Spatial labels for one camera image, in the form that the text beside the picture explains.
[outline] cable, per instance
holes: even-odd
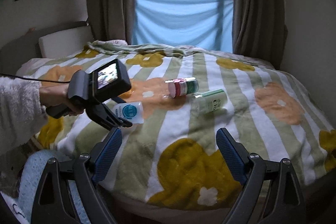
[[[14,77],[14,78],[19,78],[19,79],[23,79],[23,80],[29,80],[29,81],[39,81],[39,82],[50,82],[50,83],[59,83],[59,84],[69,84],[70,81],[53,81],[53,80],[41,80],[41,79],[34,79],[34,78],[26,78],[26,77],[21,77],[21,76],[16,76],[16,75],[9,75],[6,73],[0,73],[0,75],[2,76],[7,76],[7,77]]]

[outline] headboard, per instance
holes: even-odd
[[[85,21],[68,22],[36,30],[12,40],[0,49],[0,72],[15,74],[22,64],[32,58],[42,58],[39,38],[54,32],[86,26]]]

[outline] pillow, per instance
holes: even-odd
[[[90,26],[77,27],[48,34],[39,38],[42,57],[62,58],[82,50],[87,42],[93,42]]]

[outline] blue towel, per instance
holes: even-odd
[[[18,205],[24,216],[31,223],[32,210],[37,186],[40,182],[44,167],[50,158],[56,158],[59,162],[67,161],[69,158],[60,152],[53,150],[42,150],[31,155],[25,165],[21,177]],[[83,224],[90,224],[82,201],[74,181],[69,181],[70,191],[75,204],[78,216]]]
[[[233,0],[135,0],[132,45],[232,52]]]

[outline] blue label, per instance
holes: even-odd
[[[127,105],[123,108],[123,115],[126,119],[132,119],[137,115],[137,108],[133,105]]]

